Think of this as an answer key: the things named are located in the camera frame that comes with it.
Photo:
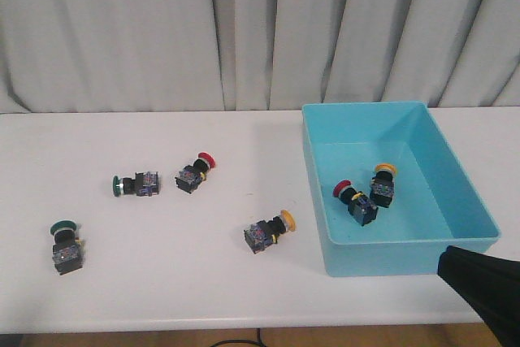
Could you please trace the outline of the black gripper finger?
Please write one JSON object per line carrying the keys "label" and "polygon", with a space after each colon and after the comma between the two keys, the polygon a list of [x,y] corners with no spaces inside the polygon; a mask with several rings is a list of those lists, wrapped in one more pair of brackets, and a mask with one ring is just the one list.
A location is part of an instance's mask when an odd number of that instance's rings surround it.
{"label": "black gripper finger", "polygon": [[449,246],[437,275],[479,315],[503,346],[519,345],[519,262]]}

